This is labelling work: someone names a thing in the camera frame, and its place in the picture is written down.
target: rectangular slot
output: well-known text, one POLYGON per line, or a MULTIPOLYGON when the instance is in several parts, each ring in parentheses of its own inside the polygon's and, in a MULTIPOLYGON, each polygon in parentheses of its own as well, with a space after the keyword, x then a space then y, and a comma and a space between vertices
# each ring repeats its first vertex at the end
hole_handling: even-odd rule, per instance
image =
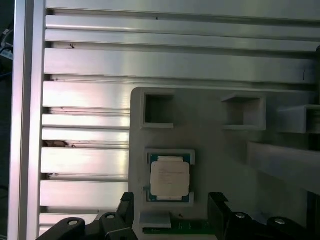
POLYGON ((306 110, 306 132, 319 134, 320 133, 320 109, 306 110))
POLYGON ((263 96, 232 94, 221 100, 225 103, 225 130, 266 129, 266 101, 263 96))
POLYGON ((320 134, 320 105, 279 109, 277 128, 280 133, 320 134))

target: dark background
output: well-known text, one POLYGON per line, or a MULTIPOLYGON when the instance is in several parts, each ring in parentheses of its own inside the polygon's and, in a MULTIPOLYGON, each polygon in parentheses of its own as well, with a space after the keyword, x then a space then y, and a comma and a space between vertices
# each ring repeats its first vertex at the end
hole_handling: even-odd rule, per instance
MULTIPOLYGON (((0 34, 11 23, 14 16, 13 0, 0 0, 0 34)), ((6 67, 12 66, 11 61, 0 57, 6 67)), ((11 97, 12 77, 0 79, 0 185, 9 186, 10 168, 10 129, 11 129, 11 97)), ((0 235, 7 235, 8 197, 5 191, 0 193, 0 235)))

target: square cutout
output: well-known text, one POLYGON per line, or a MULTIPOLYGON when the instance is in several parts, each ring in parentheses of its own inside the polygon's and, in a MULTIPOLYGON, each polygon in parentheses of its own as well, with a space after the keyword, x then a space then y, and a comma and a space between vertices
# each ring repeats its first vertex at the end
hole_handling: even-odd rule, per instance
POLYGON ((149 124, 172 124, 173 96, 146 94, 144 122, 149 124))
POLYGON ((262 96, 232 94, 222 99, 225 103, 225 130, 266 129, 266 101, 262 96))

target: black mechanical part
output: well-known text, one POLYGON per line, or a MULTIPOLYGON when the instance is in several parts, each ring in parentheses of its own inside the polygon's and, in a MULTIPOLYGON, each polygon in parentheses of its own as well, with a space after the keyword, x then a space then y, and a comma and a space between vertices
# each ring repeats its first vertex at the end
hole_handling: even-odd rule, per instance
POLYGON ((228 199, 221 192, 208 194, 208 222, 215 229, 215 235, 219 240, 224 239, 228 220, 232 213, 225 202, 228 202, 228 199))
POLYGON ((85 234, 86 222, 77 217, 61 220, 49 231, 45 232, 38 240, 69 240, 79 239, 85 234))
POLYGON ((261 224, 244 212, 232 212, 220 192, 208 194, 208 221, 218 240, 319 240, 296 222, 285 217, 271 217, 261 224))
POLYGON ((126 192, 116 212, 105 213, 87 226, 81 218, 63 219, 38 240, 137 240, 133 222, 134 194, 126 192))

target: green circuit board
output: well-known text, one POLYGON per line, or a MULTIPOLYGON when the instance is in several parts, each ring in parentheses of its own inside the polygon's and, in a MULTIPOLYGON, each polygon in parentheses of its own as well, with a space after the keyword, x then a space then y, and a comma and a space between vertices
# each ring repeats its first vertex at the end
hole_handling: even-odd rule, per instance
POLYGON ((171 219, 171 228, 144 228, 144 234, 214 235, 215 230, 207 220, 171 219))

